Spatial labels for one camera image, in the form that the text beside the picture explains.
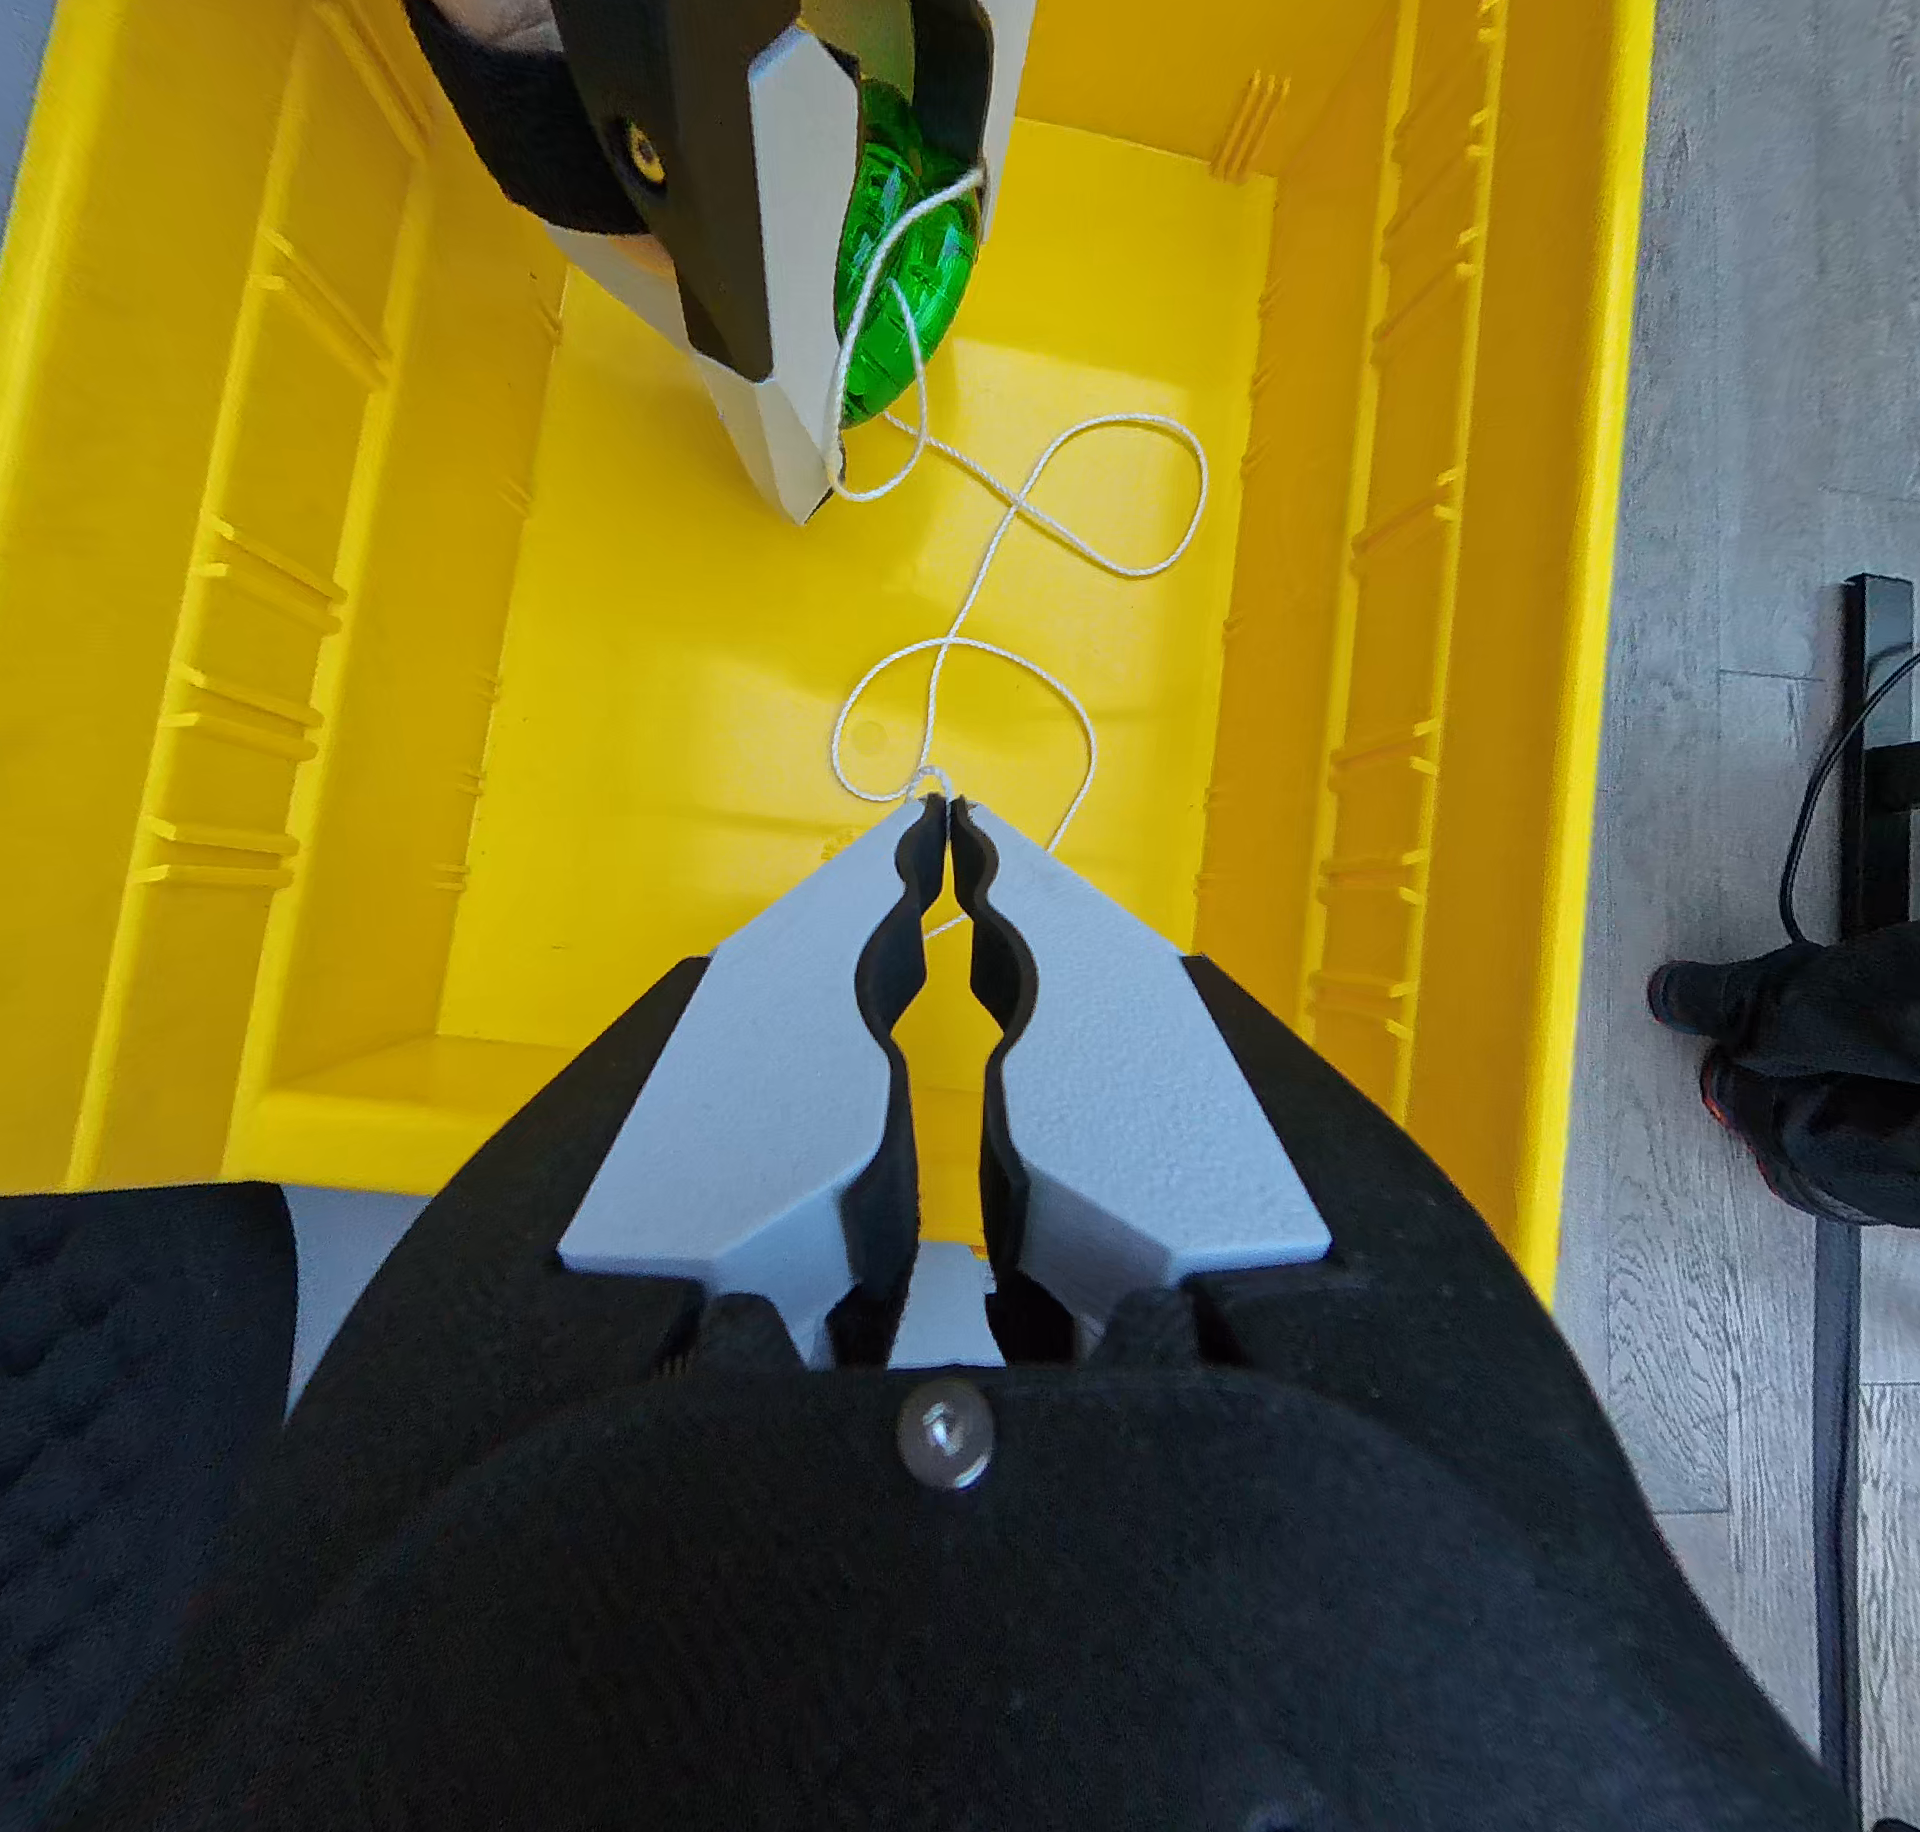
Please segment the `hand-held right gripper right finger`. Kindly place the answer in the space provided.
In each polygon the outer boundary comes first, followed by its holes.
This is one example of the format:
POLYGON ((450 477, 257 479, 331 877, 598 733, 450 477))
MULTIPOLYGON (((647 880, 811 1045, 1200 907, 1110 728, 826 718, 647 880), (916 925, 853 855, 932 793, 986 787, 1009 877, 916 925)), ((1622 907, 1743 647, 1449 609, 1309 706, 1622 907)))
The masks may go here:
POLYGON ((1010 1363, 1072 1363, 1136 1294, 1327 1259, 1330 1231, 1170 938, 976 801, 954 803, 954 900, 997 1030, 981 1224, 1010 1363))

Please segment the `green transparent yoyo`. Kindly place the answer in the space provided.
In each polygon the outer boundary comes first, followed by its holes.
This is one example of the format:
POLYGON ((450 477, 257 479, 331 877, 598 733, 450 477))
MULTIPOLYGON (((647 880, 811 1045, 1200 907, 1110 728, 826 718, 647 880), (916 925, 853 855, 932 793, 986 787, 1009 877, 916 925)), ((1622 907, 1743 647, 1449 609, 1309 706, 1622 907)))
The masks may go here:
POLYGON ((861 160, 837 241, 833 292, 835 336, 867 318, 842 389, 842 425, 867 425, 914 389, 914 361, 931 361, 959 318, 981 255, 981 196, 952 200, 897 224, 966 169, 924 136, 904 90, 861 82, 861 160))

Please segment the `black shoe red trim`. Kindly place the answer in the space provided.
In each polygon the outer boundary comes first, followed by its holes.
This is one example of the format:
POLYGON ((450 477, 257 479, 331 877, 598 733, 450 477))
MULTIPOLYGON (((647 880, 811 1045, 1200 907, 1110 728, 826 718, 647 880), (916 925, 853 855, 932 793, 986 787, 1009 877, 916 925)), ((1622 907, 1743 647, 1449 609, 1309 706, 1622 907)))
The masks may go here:
POLYGON ((1842 1227, 1918 1231, 1912 1083, 1767 1079, 1710 1050, 1699 1090, 1786 1206, 1842 1227))

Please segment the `yellow plastic bin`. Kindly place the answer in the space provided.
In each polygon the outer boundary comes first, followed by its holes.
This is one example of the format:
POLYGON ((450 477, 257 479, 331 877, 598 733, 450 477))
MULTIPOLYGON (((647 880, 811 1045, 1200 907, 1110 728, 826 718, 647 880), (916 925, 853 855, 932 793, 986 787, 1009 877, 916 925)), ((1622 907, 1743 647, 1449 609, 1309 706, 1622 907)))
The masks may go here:
MULTIPOLYGON (((397 0, 48 19, 4 256, 4 1194, 432 1194, 874 813, 829 728, 997 525, 788 525, 474 161, 397 0)), ((1183 560, 1019 525, 1064 861, 1559 1245, 1655 0, 1038 0, 931 368, 1019 484, 1208 451, 1183 560)))

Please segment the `black metal desk leg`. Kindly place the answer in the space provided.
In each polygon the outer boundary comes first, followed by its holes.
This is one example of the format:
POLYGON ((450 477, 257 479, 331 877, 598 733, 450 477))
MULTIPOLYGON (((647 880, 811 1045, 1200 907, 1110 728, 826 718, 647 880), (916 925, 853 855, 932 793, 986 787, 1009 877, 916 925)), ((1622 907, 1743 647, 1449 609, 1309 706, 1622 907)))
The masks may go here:
MULTIPOLYGON (((1855 938, 1918 920, 1918 585, 1842 585, 1842 714, 1821 757, 1835 793, 1835 925, 1855 938)), ((1918 1816, 1918 1382, 1878 1386, 1893 1353, 1893 1269, 1918 1237, 1814 1231, 1810 1486, 1814 1688, 1826 1769, 1869 1827, 1918 1816)))

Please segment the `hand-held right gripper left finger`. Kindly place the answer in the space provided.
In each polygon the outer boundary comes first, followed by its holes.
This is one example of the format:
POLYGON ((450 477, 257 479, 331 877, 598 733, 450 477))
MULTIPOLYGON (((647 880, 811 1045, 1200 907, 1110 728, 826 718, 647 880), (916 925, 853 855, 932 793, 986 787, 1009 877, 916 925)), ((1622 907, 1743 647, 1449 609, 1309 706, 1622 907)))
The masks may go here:
POLYGON ((895 1026, 943 862, 946 801, 914 801, 703 959, 565 1269, 762 1298, 811 1367, 884 1361, 919 1254, 895 1026))

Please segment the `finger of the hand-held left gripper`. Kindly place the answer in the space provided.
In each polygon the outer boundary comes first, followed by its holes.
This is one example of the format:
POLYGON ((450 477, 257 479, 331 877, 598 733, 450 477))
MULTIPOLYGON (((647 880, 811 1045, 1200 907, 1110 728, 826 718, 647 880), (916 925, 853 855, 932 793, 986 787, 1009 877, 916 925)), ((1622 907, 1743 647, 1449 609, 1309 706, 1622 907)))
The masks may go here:
POLYGON ((981 196, 997 200, 1038 0, 976 0, 976 4, 989 38, 989 88, 986 88, 983 122, 981 122, 981 153, 972 167, 981 167, 983 171, 981 196))
POLYGON ((786 28, 749 66, 773 362, 744 377, 716 361, 698 377, 762 501, 804 525, 842 467, 835 395, 835 274, 861 161, 861 86, 807 28, 786 28))

